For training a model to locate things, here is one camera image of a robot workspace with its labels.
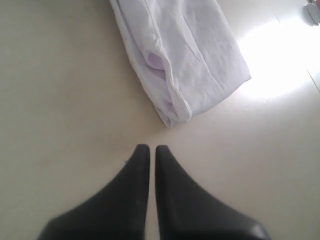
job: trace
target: white cloth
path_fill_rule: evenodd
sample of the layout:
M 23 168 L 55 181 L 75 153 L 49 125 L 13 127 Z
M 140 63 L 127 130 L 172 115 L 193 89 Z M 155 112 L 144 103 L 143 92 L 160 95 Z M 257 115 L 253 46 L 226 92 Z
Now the white cloth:
M 251 78 L 216 0 L 110 0 L 126 51 L 166 126 L 187 122 Z

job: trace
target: fabric fold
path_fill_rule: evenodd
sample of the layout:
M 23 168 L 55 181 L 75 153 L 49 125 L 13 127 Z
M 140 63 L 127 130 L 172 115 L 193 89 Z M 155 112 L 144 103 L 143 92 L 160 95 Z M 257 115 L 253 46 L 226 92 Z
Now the fabric fold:
M 251 78 L 215 0 L 110 0 L 142 86 L 167 127 L 188 122 Z

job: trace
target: folded white fabric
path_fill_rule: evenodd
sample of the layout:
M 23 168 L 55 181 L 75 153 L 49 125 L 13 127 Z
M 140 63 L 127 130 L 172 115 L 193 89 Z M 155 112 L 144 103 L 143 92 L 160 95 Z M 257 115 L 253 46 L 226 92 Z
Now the folded white fabric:
M 110 0 L 126 51 L 166 126 L 231 95 L 250 72 L 216 0 Z

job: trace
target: white garment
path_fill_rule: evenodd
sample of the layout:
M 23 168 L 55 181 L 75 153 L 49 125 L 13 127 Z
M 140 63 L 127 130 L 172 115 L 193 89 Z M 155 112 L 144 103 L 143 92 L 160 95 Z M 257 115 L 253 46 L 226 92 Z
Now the white garment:
M 250 72 L 216 0 L 110 0 L 133 69 L 167 127 L 230 96 Z

